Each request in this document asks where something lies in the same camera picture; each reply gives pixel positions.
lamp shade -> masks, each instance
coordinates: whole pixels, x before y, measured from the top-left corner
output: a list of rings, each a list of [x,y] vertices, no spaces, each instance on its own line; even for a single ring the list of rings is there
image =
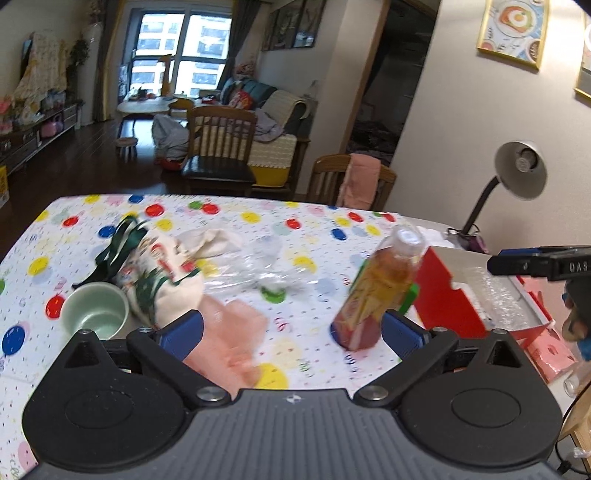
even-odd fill
[[[540,149],[529,141],[508,142],[499,148],[495,170],[503,186],[524,200],[540,196],[548,179]]]

pink towel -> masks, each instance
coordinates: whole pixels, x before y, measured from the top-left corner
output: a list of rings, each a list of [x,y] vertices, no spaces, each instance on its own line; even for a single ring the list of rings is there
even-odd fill
[[[381,168],[377,158],[352,153],[336,206],[369,210],[378,189]]]

desk lamp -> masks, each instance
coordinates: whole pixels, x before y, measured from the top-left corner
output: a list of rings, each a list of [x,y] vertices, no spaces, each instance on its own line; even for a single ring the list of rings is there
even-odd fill
[[[485,250],[484,245],[479,242],[479,237],[471,235],[470,230],[487,198],[499,183],[502,183],[516,197],[522,200],[533,200],[544,191],[548,178],[539,148],[529,141],[508,142],[499,148],[495,156],[495,171],[496,175],[480,194],[462,230],[451,231],[458,235],[460,244],[466,250]]]

green ceramic bowl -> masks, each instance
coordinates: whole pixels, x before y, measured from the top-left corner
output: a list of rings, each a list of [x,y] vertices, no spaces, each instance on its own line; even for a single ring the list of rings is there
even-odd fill
[[[60,317],[70,336],[87,328],[101,340],[108,340],[127,322],[129,302],[125,293],[110,283],[88,283],[67,298]]]

bottle cap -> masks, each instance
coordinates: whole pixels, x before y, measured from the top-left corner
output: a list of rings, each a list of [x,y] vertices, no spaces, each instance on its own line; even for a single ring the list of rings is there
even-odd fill
[[[396,225],[390,237],[392,247],[409,258],[420,255],[425,247],[425,240],[421,233],[410,225]]]

